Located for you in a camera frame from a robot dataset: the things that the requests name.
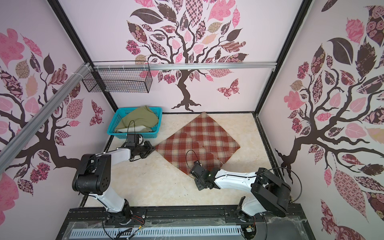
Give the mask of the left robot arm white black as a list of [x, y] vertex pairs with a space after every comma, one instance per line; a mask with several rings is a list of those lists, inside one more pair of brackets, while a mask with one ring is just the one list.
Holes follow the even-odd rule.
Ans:
[[112, 166], [122, 162], [134, 162], [147, 158], [155, 147], [140, 134], [127, 134], [121, 147], [100, 154], [85, 154], [75, 173], [72, 188], [84, 196], [96, 199], [107, 215], [119, 224], [127, 224], [133, 218], [128, 200], [119, 196], [110, 186]]

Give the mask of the red plaid skirt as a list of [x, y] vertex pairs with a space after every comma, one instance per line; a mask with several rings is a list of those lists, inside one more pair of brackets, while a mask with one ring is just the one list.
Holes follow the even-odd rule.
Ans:
[[195, 161], [208, 170], [220, 168], [240, 148], [223, 127], [202, 113], [159, 143], [156, 151], [188, 175]]

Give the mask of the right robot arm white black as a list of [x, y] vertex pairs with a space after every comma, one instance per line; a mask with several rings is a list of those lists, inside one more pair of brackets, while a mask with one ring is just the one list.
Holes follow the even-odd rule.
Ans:
[[241, 198], [235, 215], [248, 222], [257, 214], [269, 212], [276, 217], [287, 215], [291, 187], [270, 170], [259, 168], [252, 173], [229, 172], [223, 169], [205, 169], [200, 162], [194, 162], [190, 174], [195, 178], [198, 190], [235, 189], [250, 193]]

